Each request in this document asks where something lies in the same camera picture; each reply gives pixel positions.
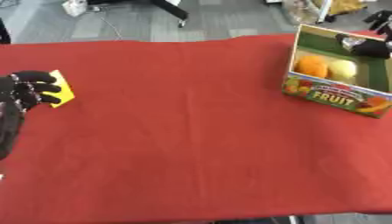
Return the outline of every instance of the box label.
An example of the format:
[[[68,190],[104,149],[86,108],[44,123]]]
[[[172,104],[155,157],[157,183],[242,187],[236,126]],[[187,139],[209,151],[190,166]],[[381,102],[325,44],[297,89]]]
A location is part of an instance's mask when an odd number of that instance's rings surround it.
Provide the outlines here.
[[[283,91],[373,117],[382,116],[391,106],[389,94],[296,73],[289,73],[283,84]]]

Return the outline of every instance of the fruit box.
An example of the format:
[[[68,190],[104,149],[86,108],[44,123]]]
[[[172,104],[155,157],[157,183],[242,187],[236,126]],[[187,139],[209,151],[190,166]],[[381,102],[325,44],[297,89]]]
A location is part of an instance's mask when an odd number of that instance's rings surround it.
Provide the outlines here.
[[[344,49],[335,38],[339,33],[373,39],[301,24],[291,55],[289,72],[284,77],[283,92],[380,118],[392,105],[392,59],[355,56]],[[357,74],[350,81],[341,82],[328,77],[323,79],[296,73],[298,59],[305,55],[322,56],[327,64],[336,60],[352,61],[357,65]]]

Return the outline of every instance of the robotic hand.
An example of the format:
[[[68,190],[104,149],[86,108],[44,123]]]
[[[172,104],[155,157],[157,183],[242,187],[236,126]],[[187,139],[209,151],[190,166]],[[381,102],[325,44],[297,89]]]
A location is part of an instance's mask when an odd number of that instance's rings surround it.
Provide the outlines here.
[[[378,35],[386,34],[386,42],[392,41],[392,10],[381,10],[367,17],[365,23],[372,23],[369,30],[376,31]]]
[[[369,28],[370,31],[375,31],[378,35],[386,34],[385,41],[349,37],[345,34],[338,34],[336,39],[352,54],[385,60],[390,59],[392,52],[392,11],[381,10],[366,18],[364,22],[372,24]]]
[[[28,110],[42,102],[60,102],[58,98],[43,94],[61,91],[60,87],[53,85],[55,81],[49,73],[39,71],[23,71],[0,77],[0,160],[10,154]]]

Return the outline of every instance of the red tablecloth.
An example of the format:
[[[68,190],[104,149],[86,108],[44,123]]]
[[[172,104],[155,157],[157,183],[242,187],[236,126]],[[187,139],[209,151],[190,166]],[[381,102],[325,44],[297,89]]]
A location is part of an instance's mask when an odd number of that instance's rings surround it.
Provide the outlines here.
[[[293,40],[2,47],[2,74],[59,69],[76,99],[28,114],[0,222],[392,212],[392,113],[283,95]]]

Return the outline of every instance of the floor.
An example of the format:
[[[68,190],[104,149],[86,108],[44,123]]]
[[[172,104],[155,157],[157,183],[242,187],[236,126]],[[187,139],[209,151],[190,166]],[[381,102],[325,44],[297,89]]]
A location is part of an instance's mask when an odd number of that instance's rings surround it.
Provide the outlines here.
[[[180,6],[190,12],[190,20],[182,29],[177,27],[176,18],[151,7],[146,0],[114,5],[80,17],[68,16],[61,7],[63,0],[19,1],[18,6],[0,9],[0,17],[10,30],[13,43],[114,39],[203,41],[296,30],[279,5],[266,6],[262,0],[183,0]],[[392,1],[370,3],[366,10],[322,25],[337,30],[365,30],[368,26],[361,20],[381,9],[392,10]],[[387,223],[392,223],[392,215],[306,216],[306,224]]]

